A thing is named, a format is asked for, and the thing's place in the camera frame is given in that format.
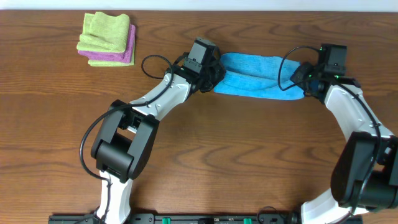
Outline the blue microfiber cloth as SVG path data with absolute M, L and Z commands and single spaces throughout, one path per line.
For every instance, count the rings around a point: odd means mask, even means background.
M 241 53 L 226 53 L 221 56 L 221 63 L 226 69 L 224 79 L 214 87 L 215 93 L 247 96 L 270 100 L 300 100 L 303 90 L 294 86 L 290 77 L 300 63 L 282 60 L 278 56 L 261 56 Z

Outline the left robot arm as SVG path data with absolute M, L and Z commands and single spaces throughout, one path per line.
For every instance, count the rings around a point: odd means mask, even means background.
M 96 121 L 101 127 L 91 148 L 102 181 L 96 223 L 124 223 L 131 211 L 132 183 L 145 168 L 160 121 L 197 91 L 212 90 L 224 78 L 218 47 L 195 44 L 169 63 L 159 84 L 130 103 L 114 101 Z

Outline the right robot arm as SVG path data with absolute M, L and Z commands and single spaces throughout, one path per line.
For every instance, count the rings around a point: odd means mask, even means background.
M 355 215 L 397 208 L 397 136 L 347 77 L 343 45 L 322 44 L 318 63 L 304 63 L 292 81 L 332 112 L 346 139 L 330 188 L 300 209 L 302 223 L 344 223 Z

